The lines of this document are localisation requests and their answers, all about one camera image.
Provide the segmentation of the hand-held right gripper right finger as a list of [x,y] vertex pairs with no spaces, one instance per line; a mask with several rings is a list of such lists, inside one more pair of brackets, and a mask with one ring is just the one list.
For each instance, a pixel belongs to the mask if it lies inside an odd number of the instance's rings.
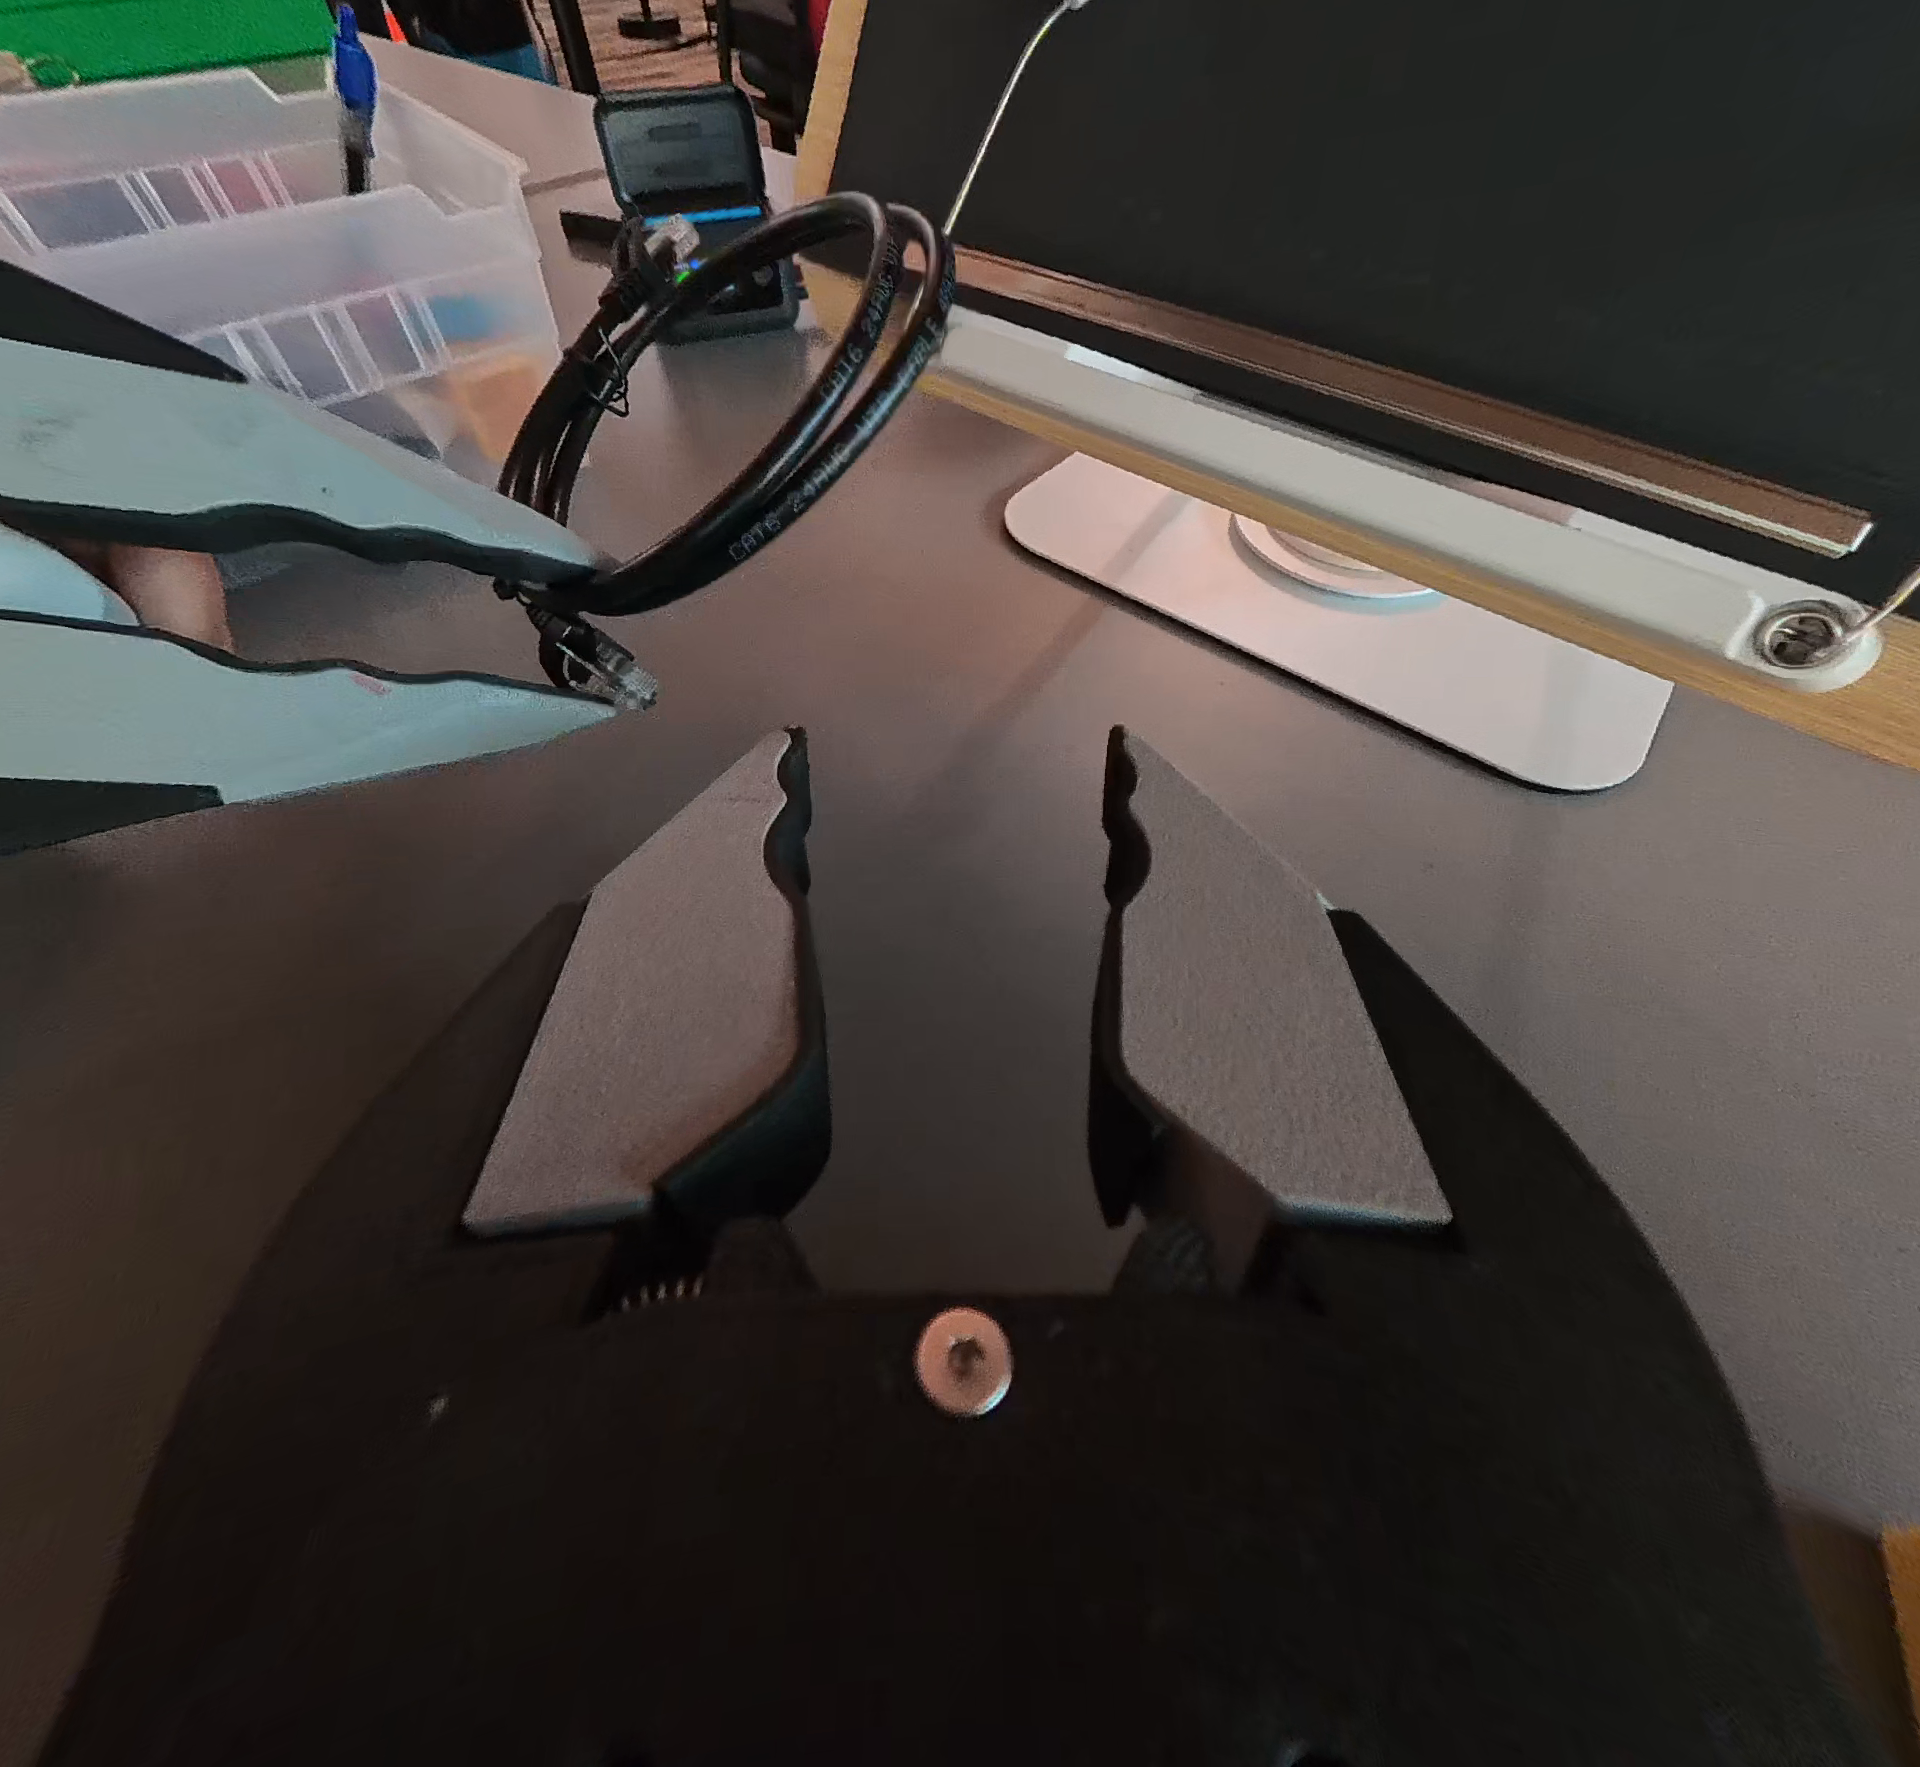
[[1312,879],[1127,726],[1100,823],[1089,1160],[1106,1220],[1195,1215],[1229,1173],[1304,1223],[1450,1225]]

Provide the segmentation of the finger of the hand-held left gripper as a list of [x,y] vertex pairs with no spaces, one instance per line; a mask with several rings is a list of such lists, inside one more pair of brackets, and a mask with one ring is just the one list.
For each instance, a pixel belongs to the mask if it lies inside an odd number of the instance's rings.
[[46,539],[308,543],[534,587],[603,567],[579,534],[292,395],[12,340],[2,506]]
[[495,675],[255,667],[137,626],[2,621],[5,779],[252,801],[539,748],[619,715],[619,701]]

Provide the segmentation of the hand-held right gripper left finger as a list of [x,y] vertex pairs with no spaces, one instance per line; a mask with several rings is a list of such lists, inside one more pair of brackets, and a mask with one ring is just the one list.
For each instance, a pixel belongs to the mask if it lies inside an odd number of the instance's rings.
[[590,892],[463,1210],[473,1236],[785,1220],[829,1164],[804,728],[754,743]]

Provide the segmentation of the person's left hand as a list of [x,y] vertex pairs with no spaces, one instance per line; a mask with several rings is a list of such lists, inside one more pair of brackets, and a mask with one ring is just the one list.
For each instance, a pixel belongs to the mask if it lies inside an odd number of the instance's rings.
[[227,584],[215,556],[114,542],[102,552],[101,579],[143,624],[234,652]]

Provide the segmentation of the blue pen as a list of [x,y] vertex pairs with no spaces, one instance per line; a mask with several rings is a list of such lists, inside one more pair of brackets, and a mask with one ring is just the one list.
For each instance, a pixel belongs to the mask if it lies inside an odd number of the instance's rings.
[[374,159],[379,78],[349,2],[335,11],[331,79],[338,107],[344,192],[364,196],[371,189]]

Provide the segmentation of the white flat stand base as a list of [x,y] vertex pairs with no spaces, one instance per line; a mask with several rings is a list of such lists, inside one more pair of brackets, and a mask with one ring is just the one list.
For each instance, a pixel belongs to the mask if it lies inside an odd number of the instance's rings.
[[1659,675],[1100,457],[1021,487],[1004,527],[1096,591],[1537,790],[1630,782],[1667,716]]

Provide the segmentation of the black device with blue stripe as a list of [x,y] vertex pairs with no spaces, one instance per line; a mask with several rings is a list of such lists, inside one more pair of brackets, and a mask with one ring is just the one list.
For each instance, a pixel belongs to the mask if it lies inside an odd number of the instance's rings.
[[603,302],[692,291],[666,344],[788,332],[799,322],[791,261],[752,266],[728,286],[705,273],[772,218],[756,116],[731,85],[623,92],[594,102],[592,124],[617,214],[563,210],[565,238],[608,264]]

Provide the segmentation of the white ledge bar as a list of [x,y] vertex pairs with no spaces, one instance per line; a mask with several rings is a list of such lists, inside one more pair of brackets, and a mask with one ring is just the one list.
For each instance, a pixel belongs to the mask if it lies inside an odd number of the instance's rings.
[[1818,582],[1451,474],[960,306],[927,386],[1213,506],[1687,684],[1863,686],[1906,621]]

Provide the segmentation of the black board with wooden edge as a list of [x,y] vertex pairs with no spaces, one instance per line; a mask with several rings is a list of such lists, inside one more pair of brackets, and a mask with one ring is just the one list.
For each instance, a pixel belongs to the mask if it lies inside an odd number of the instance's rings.
[[[1056,2],[833,0],[797,186],[946,219]],[[1841,695],[1652,675],[1916,772],[1916,11],[1094,0],[995,134],[958,307],[1070,340],[966,290],[976,247],[1872,510],[1824,559],[1357,410],[1224,396],[1906,621]]]

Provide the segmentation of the brown metal rail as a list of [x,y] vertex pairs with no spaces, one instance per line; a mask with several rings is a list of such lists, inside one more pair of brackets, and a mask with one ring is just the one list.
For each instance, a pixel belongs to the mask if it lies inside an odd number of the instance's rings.
[[1219,396],[1292,392],[1357,410],[1397,430],[1442,436],[1518,457],[1583,484],[1845,559],[1880,519],[1862,506],[1792,489],[1728,464],[1667,452],[1645,439],[1580,425],[1541,410],[1491,398],[1385,362],[1258,329],[1200,310],[1120,291],[963,247],[966,290],[1045,317],[1082,344],[1113,340],[1127,357],[1181,374]]

